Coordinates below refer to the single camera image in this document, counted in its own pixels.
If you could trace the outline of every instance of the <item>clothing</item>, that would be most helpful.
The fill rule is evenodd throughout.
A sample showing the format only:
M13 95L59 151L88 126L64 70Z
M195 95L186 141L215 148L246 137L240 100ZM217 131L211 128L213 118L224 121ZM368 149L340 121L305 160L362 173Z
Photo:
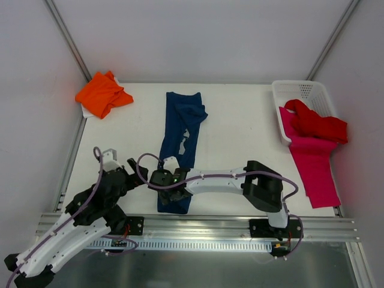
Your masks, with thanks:
M341 144L348 142L347 123L336 117L321 117L300 100L290 100L285 108L295 111L291 125L300 136L317 137Z
M112 108L132 103L133 97L124 92L124 88L117 84L112 72L108 71L105 75L97 72L76 95L75 100L87 111L103 119Z
M287 137L292 141L289 150L298 168L307 196L313 208L339 206L329 159L338 144L314 137L301 137L292 127L295 114L280 107Z
M166 130L160 149L160 159L175 156L180 167L193 168L200 123L207 118L200 93L192 96L167 93ZM157 211L186 214L191 197L164 206L157 199Z

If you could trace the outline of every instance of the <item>pink cloth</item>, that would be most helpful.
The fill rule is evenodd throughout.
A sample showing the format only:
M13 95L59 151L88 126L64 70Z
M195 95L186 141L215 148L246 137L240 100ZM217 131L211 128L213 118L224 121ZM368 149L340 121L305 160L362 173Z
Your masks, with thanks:
M337 143L314 137L300 137L290 124L295 114L283 107L280 107L280 114L285 133L292 141L289 150L312 207L340 205L329 164L331 152L337 147Z

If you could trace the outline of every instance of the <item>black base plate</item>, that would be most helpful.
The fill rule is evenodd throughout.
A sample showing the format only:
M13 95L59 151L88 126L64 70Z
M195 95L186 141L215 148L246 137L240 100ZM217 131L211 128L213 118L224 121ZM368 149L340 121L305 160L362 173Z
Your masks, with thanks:
M124 227L121 230L111 231L111 235L123 235L125 233L125 227L129 227L128 236L142 236L144 228L144 217L127 217L124 223Z
M250 219L250 233L252 238L289 238L289 233L292 239L300 238L302 229L299 220L289 219L285 229L271 227L268 219Z

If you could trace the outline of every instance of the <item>laundry basket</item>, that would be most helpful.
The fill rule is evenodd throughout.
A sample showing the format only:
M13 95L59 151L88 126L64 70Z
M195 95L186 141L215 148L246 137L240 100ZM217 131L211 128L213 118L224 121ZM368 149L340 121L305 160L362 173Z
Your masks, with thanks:
M274 81L272 91L276 106L278 124L280 128L281 142L289 146L291 140L284 132L279 107L292 99L299 99L308 106L309 109L316 111L321 117L336 117L335 109L323 84L314 81Z

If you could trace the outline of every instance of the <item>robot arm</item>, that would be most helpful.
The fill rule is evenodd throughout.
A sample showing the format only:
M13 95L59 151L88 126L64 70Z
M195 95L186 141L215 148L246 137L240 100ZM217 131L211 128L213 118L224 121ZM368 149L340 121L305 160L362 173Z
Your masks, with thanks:
M73 217L87 201L95 184L75 195L59 220L34 246L20 254L11 254L5 258L5 264L10 271L19 269L19 275L14 281L18 288L46 287L64 264L79 251L103 235L110 232L120 233L127 224L127 216L117 202L127 191L143 184L137 175L136 162L133 159L128 160L135 172L129 175L124 166L117 162L115 150L104 151L102 158L101 181L85 209ZM144 179L147 179L148 170L140 166L139 170ZM62 229L55 232L67 221ZM36 252L26 259L36 248Z
M110 232L119 234L127 224L127 216L117 202L127 191L144 183L151 189L158 187L155 190L165 205L210 191L243 195L256 209L266 212L271 227L287 227L288 214L282 201L279 174L259 162L248 161L246 167L228 171L202 171L180 168L176 158L170 157L148 182L148 170L133 159L128 160L134 170L129 175L117 162L115 150L104 151L101 157L101 180L91 200L95 184L75 195L60 219L33 247L5 258L8 269L19 274L15 279L18 288L46 287L64 264L89 243ZM191 178L192 181L168 187Z
M150 185L148 187L158 191L158 195L164 205L205 192L242 195L256 209L266 212L271 227L286 228L288 224L288 211L286 206L283 205L283 184L280 179L266 175L227 177L255 171L281 176L257 161L248 161L247 166L244 168L204 171L180 168L177 159L169 157L164 160L163 169L153 172L149 181L150 184L166 187L186 179L195 179L166 190L151 188Z

